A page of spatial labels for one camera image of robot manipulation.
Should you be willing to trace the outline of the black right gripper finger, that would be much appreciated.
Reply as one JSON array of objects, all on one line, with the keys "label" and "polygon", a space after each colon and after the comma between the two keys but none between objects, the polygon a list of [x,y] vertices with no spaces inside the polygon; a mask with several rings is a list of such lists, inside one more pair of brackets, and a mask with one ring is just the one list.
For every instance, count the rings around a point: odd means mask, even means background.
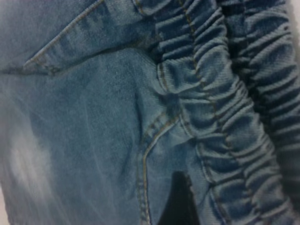
[{"label": "black right gripper finger", "polygon": [[190,177],[184,172],[174,172],[160,225],[199,225],[195,198]]}]

